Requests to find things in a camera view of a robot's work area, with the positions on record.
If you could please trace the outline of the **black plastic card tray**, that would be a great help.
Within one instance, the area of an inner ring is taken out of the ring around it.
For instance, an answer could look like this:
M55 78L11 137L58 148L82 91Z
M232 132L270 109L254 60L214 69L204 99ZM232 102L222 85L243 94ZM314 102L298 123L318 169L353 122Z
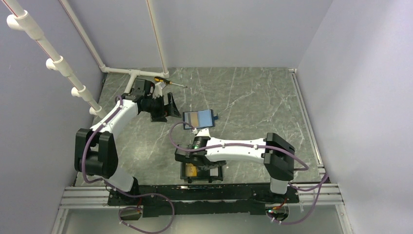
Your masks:
M183 175L183 164L188 162L180 162L180 178L187 183L193 183L195 181L207 181L208 183L212 183L213 181L223 181L223 166L219 169L218 176L210 176L209 171L202 171L201 166L197 166L199 170L199 174L196 177L186 177ZM226 161L218 161L213 163L226 163Z

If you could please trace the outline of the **blue leather card holder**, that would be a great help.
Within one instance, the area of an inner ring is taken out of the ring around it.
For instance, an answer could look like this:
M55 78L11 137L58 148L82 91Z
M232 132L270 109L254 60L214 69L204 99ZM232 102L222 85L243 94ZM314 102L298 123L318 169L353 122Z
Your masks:
M206 109L196 112L198 113L199 120L199 126L197 127L198 129L214 127L215 121L219 119L218 115L215 115L212 109ZM188 113L189 112L183 112L182 117L183 122L190 124L188 121Z

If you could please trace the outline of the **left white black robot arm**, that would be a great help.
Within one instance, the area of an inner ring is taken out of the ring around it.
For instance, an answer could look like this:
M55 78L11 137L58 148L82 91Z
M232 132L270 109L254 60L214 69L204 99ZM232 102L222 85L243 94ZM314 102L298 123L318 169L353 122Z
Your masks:
M75 170L82 173L86 183L104 181L121 193L125 203L135 204L140 198L138 180L118 165L115 140L123 128L141 112L150 116L151 122L166 122L167 117L181 117L173 94L164 101L162 89L169 84L165 78L153 81L136 78L127 93L115 98L115 106L97 124L81 128L75 136Z

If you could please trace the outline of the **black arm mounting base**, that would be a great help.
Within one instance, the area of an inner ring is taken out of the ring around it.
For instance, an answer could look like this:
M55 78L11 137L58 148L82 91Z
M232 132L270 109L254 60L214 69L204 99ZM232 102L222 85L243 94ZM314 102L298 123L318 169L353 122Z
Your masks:
M283 195L270 191L269 183L140 185L143 198L132 198L110 191L111 207L140 206L143 217L161 215L206 215L248 213L264 215L270 206L297 204L297 190L288 187Z

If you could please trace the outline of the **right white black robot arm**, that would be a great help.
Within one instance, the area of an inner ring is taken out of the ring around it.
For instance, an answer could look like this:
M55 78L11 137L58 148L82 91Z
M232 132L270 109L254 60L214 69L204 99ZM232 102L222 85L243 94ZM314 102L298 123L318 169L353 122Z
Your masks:
M270 175L269 198L281 202L287 196L288 182L294 178L295 148L275 133L253 140L223 140L198 133L190 145L179 144L175 160L191 163L201 170L221 167L227 161L263 165Z

